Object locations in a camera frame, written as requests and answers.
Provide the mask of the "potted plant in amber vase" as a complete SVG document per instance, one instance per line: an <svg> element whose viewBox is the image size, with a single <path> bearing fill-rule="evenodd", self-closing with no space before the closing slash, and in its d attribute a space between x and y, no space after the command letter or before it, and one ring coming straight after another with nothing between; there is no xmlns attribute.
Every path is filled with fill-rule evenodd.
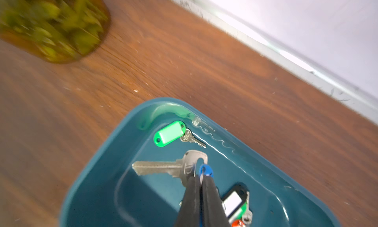
<svg viewBox="0 0 378 227"><path fill-rule="evenodd" d="M1 40L50 63L91 54L110 22L103 0L1 0Z"/></svg>

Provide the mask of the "green tag in box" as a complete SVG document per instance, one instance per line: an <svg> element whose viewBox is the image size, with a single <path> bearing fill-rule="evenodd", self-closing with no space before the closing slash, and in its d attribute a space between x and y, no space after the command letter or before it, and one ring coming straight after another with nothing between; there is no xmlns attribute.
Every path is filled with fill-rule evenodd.
<svg viewBox="0 0 378 227"><path fill-rule="evenodd" d="M228 217L229 223L232 224L233 222L237 220L241 220L246 210L247 210L247 203L244 202L244 204L239 209L237 209L233 215Z"/></svg>

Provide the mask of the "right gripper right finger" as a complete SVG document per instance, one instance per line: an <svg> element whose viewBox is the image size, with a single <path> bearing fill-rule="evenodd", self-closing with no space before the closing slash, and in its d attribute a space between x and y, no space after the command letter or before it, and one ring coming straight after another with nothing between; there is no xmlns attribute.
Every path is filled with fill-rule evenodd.
<svg viewBox="0 0 378 227"><path fill-rule="evenodd" d="M202 226L230 227L214 180L205 176L202 181Z"/></svg>

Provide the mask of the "red tag in box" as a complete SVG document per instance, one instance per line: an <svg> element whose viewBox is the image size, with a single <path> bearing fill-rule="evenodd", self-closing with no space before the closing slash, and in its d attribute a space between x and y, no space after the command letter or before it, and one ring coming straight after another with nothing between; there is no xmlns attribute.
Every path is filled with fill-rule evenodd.
<svg viewBox="0 0 378 227"><path fill-rule="evenodd" d="M246 227L245 223L242 220L235 220L231 227Z"/></svg>

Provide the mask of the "green tag key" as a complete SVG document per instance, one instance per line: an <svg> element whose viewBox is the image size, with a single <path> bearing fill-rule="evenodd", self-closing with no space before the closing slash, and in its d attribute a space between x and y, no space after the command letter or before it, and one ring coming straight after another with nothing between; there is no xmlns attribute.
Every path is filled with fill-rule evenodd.
<svg viewBox="0 0 378 227"><path fill-rule="evenodd" d="M154 135L154 144L157 147L165 147L178 139L182 142L196 143L200 147L206 148L206 144L197 139L182 121L174 121L157 131Z"/></svg>

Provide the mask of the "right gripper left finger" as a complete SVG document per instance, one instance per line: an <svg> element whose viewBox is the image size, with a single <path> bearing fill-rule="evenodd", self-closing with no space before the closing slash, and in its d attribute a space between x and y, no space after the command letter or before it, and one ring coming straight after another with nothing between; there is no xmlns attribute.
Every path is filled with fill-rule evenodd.
<svg viewBox="0 0 378 227"><path fill-rule="evenodd" d="M200 180L190 177L174 227L199 227L200 225Z"/></svg>

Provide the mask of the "blue tag key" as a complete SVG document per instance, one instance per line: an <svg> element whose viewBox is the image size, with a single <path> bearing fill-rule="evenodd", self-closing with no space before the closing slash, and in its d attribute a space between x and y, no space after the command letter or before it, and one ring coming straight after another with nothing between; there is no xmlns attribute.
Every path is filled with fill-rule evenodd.
<svg viewBox="0 0 378 227"><path fill-rule="evenodd" d="M208 164L208 156L204 152L188 150L183 158L175 162L136 161L132 164L133 170L138 176L167 173L173 178L179 178L184 187L187 187L191 177L195 177L198 160L202 159Z"/></svg>

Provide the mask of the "black framed tag key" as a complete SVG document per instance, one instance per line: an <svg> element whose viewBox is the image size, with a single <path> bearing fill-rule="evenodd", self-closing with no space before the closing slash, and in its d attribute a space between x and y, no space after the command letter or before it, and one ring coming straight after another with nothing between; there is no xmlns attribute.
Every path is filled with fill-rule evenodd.
<svg viewBox="0 0 378 227"><path fill-rule="evenodd" d="M247 210L242 216L242 221L246 227L252 224L253 213L250 210L250 192L247 186L243 183L237 183L221 198L222 206L225 215L228 219L233 215L237 209L239 209L244 202L247 203Z"/></svg>

